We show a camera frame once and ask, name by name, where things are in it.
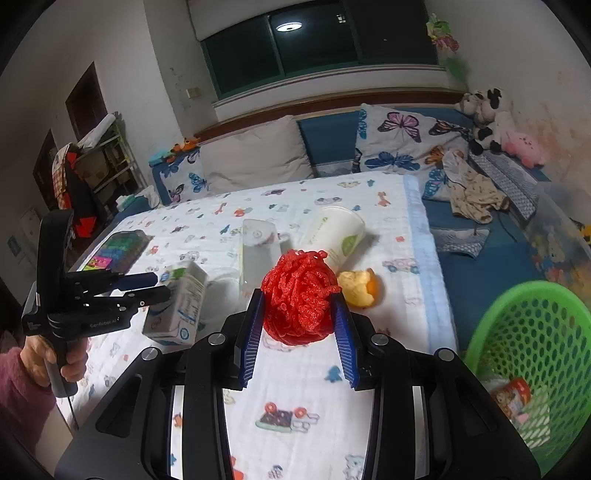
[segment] plastic container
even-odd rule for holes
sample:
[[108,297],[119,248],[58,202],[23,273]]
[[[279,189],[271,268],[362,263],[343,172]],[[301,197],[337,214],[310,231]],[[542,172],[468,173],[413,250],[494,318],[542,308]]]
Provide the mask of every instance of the plastic container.
[[281,257],[281,244],[277,229],[271,222],[244,220],[240,248],[241,305],[248,306],[255,288],[261,288],[262,279]]
[[540,182],[538,208],[525,229],[535,266],[591,308],[591,248],[573,220],[591,225],[591,198],[582,190]]
[[351,210],[331,205],[316,212],[300,249],[306,252],[324,250],[324,259],[337,274],[345,260],[365,236],[365,222]]
[[521,377],[531,389],[519,429],[545,475],[591,414],[591,314],[566,288],[518,285],[491,305],[465,359],[478,378]]

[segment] window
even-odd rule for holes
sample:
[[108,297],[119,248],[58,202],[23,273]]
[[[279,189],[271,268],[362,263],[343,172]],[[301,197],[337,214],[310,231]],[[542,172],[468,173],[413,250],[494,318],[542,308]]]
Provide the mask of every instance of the window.
[[422,0],[316,0],[269,12],[202,42],[220,99],[311,72],[437,64]]

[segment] black handle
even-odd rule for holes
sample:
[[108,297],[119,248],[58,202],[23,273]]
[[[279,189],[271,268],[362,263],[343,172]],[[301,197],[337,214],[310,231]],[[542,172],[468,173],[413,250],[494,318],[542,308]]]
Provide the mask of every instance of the black handle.
[[66,355],[76,342],[64,342],[63,340],[54,339],[52,342],[49,342],[49,344],[56,353],[57,358],[55,364],[45,361],[45,366],[51,382],[51,390],[56,398],[71,397],[78,392],[78,385],[75,382],[66,381],[66,379],[61,376],[60,370],[64,365],[68,364]]

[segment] white paper cup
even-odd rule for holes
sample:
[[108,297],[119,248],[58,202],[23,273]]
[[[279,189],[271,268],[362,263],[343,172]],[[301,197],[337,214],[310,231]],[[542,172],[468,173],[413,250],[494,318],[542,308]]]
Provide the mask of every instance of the white paper cup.
[[359,215],[331,205],[316,212],[300,249],[306,252],[324,250],[328,254],[324,261],[336,274],[364,236],[365,222]]

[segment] wall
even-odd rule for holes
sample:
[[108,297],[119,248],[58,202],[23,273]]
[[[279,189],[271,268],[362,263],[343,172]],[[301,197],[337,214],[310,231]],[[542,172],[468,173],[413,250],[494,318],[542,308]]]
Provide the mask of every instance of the wall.
[[301,98],[395,87],[453,86],[446,70],[434,65],[374,65],[331,70],[283,80],[215,104],[220,121]]
[[541,0],[427,0],[448,20],[472,74],[471,89],[499,86],[518,129],[550,154],[553,180],[591,193],[591,68]]
[[249,18],[309,0],[189,0],[199,40]]
[[[212,102],[213,83],[195,39],[185,0],[144,0],[152,46],[164,87],[185,137],[217,122]],[[188,88],[198,87],[201,96],[190,99]]]
[[0,76],[0,275],[18,301],[34,271],[19,267],[7,239],[29,207],[46,211],[33,179],[45,135],[75,141],[64,104],[95,62],[108,111],[119,111],[146,180],[147,160],[182,140],[164,87],[142,0],[57,0],[33,25]]

